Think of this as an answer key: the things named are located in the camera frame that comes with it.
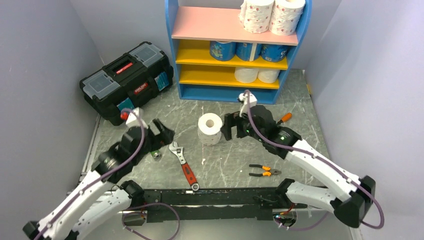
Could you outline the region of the white roll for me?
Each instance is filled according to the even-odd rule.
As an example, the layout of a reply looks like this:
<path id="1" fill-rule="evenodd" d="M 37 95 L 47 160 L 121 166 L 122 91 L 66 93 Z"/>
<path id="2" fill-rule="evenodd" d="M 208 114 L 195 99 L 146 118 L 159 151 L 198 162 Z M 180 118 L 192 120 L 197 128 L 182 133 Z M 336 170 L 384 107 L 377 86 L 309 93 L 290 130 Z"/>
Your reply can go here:
<path id="1" fill-rule="evenodd" d="M 257 78 L 263 83 L 272 84 L 277 81 L 279 74 L 279 69 L 261 68 L 258 71 Z"/>
<path id="2" fill-rule="evenodd" d="M 203 114 L 197 122 L 197 133 L 200 142 L 206 146 L 216 145 L 222 136 L 222 126 L 222 119 L 217 114 Z"/>
<path id="3" fill-rule="evenodd" d="M 236 67 L 234 77 L 240 83 L 249 84 L 257 79 L 258 72 L 258 68 Z"/>
<path id="4" fill-rule="evenodd" d="M 274 3 L 274 0 L 244 0 L 238 14 L 243 29 L 252 34 L 266 32 Z"/>

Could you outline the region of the blue roll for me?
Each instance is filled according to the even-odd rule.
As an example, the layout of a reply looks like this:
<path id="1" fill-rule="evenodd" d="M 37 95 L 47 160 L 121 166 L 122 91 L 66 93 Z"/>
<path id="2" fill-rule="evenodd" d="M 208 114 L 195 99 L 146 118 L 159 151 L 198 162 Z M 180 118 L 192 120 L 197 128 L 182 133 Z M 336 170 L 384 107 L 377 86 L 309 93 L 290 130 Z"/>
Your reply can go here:
<path id="1" fill-rule="evenodd" d="M 268 62 L 279 62 L 287 54 L 289 47 L 286 45 L 263 44 L 260 56 Z"/>
<path id="2" fill-rule="evenodd" d="M 261 43 L 237 42 L 235 55 L 245 62 L 253 62 L 261 55 Z"/>
<path id="3" fill-rule="evenodd" d="M 236 55 L 236 44 L 232 41 L 210 41 L 209 54 L 218 61 L 230 61 Z"/>

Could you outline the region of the pink patterned paper towel roll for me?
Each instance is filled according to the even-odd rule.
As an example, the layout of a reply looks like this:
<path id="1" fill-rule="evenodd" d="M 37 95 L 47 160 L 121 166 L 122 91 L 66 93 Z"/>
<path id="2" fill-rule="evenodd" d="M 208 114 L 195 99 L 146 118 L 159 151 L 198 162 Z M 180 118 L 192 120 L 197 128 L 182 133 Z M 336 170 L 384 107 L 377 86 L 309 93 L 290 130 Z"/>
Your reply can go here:
<path id="1" fill-rule="evenodd" d="M 275 0 L 269 30 L 278 36 L 294 34 L 305 5 L 305 0 Z"/>

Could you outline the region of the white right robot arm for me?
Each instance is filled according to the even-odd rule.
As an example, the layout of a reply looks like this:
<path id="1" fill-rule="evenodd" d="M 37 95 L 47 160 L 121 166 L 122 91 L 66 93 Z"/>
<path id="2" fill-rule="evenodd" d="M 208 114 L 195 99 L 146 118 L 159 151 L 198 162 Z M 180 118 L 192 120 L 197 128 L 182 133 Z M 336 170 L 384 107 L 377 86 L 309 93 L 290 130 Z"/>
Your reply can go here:
<path id="1" fill-rule="evenodd" d="M 293 203 L 323 209 L 351 228 L 364 224 L 366 214 L 375 203 L 376 181 L 335 165 L 297 132 L 277 124 L 263 105 L 250 110 L 252 120 L 247 113 L 225 114 L 220 130 L 225 139 L 232 139 L 232 128 L 236 127 L 237 138 L 251 137 L 261 142 L 269 153 L 301 167 L 324 184 L 324 187 L 316 187 L 286 178 L 275 191 L 276 203 L 282 208 Z"/>

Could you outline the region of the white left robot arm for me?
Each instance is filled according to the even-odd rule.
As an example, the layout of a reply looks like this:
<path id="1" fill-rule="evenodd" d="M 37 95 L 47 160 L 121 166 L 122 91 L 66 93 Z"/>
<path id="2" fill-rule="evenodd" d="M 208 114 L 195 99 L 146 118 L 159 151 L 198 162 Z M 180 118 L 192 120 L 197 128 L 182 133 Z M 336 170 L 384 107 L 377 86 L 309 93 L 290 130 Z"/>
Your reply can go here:
<path id="1" fill-rule="evenodd" d="M 149 125 L 135 119 L 121 140 L 101 153 L 80 184 L 51 213 L 38 221 L 29 221 L 22 230 L 30 240 L 81 240 L 105 220 L 119 211 L 139 209 L 145 202 L 144 190 L 133 180 L 100 203 L 106 191 L 129 174 L 141 159 L 169 145 L 175 132 L 153 120 L 159 130 L 154 134 Z"/>

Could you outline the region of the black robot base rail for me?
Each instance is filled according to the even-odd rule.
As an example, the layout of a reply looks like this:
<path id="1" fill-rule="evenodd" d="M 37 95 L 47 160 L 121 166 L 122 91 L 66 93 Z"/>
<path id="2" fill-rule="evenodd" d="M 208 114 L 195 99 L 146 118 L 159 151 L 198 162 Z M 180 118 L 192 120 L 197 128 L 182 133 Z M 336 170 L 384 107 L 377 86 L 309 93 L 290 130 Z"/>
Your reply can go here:
<path id="1" fill-rule="evenodd" d="M 291 203 L 275 187 L 145 189 L 129 209 L 146 213 L 148 223 L 175 220 L 256 219 L 271 221 L 274 215 L 305 204 Z"/>

